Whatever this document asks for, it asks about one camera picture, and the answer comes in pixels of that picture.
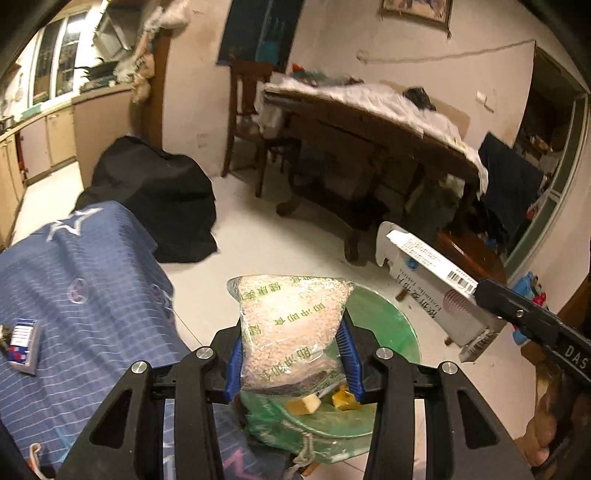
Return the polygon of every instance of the plastic bag of rice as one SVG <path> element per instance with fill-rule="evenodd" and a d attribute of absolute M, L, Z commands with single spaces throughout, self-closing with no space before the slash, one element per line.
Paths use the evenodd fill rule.
<path fill-rule="evenodd" d="M 299 398 L 342 380 L 335 334 L 353 284 L 341 278 L 233 278 L 240 302 L 242 389 Z"/>

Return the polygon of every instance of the wooden table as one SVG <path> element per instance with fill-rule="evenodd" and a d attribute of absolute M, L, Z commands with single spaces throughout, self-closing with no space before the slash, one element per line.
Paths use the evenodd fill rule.
<path fill-rule="evenodd" d="M 360 231 L 381 220 L 373 214 L 370 198 L 386 162 L 392 156 L 406 157 L 425 168 L 440 174 L 452 174 L 466 182 L 456 216 L 448 227 L 461 234 L 463 218 L 480 187 L 476 166 L 462 153 L 427 134 L 421 136 L 408 125 L 341 102 L 300 92 L 269 90 L 264 93 L 264 102 L 284 111 L 281 135 L 303 140 L 334 154 L 348 176 L 358 180 L 351 200 L 345 200 L 319 184 L 296 186 L 293 165 L 299 158 L 299 151 L 295 149 L 291 153 L 289 173 L 293 195 L 289 201 L 277 206 L 279 215 L 293 212 L 301 197 L 329 209 L 352 227 L 353 232 L 345 240 L 345 257 L 348 261 L 356 261 Z M 418 181 L 420 176 L 415 176 L 413 184 L 416 186 Z"/>

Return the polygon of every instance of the metal screw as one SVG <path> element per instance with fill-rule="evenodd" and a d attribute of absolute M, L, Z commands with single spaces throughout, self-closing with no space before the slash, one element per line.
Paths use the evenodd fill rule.
<path fill-rule="evenodd" d="M 454 362 L 444 362 L 441 366 L 441 370 L 448 375 L 457 374 L 457 365 Z"/>
<path fill-rule="evenodd" d="M 380 347 L 375 351 L 375 355 L 382 360 L 390 360 L 394 356 L 394 352 L 388 347 Z"/>
<path fill-rule="evenodd" d="M 136 362 L 133 365 L 131 365 L 131 371 L 134 374 L 142 374 L 146 371 L 147 368 L 148 364 L 146 362 Z"/>
<path fill-rule="evenodd" d="M 207 360 L 208 358 L 213 357 L 213 349 L 208 346 L 202 346 L 197 350 L 196 355 L 197 358 L 200 358 L 201 360 Z"/>

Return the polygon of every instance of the small box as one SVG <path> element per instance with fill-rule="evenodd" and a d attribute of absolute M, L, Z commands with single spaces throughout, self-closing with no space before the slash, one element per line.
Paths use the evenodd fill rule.
<path fill-rule="evenodd" d="M 473 299 L 478 282 L 402 227 L 384 222 L 376 239 L 376 262 L 388 260 L 390 276 L 462 347 L 460 361 L 474 361 L 506 321 Z"/>
<path fill-rule="evenodd" d="M 19 320 L 12 329 L 8 363 L 14 369 L 34 375 L 37 368 L 41 326 L 36 320 Z"/>

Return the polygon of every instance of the painting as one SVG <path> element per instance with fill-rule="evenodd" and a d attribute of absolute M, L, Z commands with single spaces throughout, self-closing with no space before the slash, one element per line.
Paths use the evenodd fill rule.
<path fill-rule="evenodd" d="M 452 0 L 384 0 L 383 14 L 400 14 L 449 32 Z"/>

